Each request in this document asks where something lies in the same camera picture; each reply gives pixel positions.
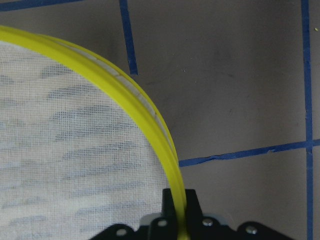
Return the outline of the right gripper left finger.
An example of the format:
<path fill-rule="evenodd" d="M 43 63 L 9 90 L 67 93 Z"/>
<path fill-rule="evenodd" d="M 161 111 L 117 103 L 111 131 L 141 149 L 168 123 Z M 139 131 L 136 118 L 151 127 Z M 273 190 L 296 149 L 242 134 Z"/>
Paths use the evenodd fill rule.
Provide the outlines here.
<path fill-rule="evenodd" d="M 152 219 L 148 227 L 148 240 L 176 240 L 178 221 L 171 190 L 162 191 L 161 212 Z"/>

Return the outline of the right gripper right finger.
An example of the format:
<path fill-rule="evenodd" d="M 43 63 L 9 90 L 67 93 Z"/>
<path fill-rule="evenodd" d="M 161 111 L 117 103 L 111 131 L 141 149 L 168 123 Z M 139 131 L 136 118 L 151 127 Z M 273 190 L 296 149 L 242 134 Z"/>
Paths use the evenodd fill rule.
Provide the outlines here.
<path fill-rule="evenodd" d="M 186 230 L 191 240 L 237 240 L 238 233 L 213 213 L 204 213 L 194 189 L 186 191 Z"/>

